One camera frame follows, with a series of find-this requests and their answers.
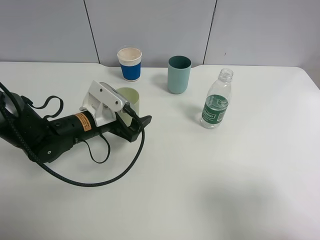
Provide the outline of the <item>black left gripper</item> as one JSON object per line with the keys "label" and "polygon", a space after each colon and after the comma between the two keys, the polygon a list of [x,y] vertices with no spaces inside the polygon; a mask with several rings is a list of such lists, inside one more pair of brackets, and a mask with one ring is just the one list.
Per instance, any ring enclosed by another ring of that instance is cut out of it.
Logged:
{"label": "black left gripper", "polygon": [[50,134],[47,143],[50,145],[75,145],[101,135],[113,133],[128,142],[137,140],[139,134],[151,123],[152,116],[136,117],[131,119],[129,126],[117,114],[116,120],[102,126],[96,126],[94,118],[88,111],[79,112],[59,119],[49,121]]}

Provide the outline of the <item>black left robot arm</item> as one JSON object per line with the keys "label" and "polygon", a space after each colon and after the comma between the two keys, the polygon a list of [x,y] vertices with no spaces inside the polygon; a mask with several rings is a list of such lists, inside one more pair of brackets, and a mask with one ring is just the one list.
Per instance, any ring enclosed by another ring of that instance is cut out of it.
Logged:
{"label": "black left robot arm", "polygon": [[148,115],[141,118],[141,125],[133,120],[127,126],[117,115],[115,121],[97,127],[92,115],[82,111],[49,121],[33,110],[28,98],[15,93],[13,97],[19,104],[20,112],[4,92],[0,93],[0,105],[5,108],[9,119],[41,163],[51,163],[74,145],[106,132],[132,143],[138,138],[141,127],[146,127],[152,119]]}

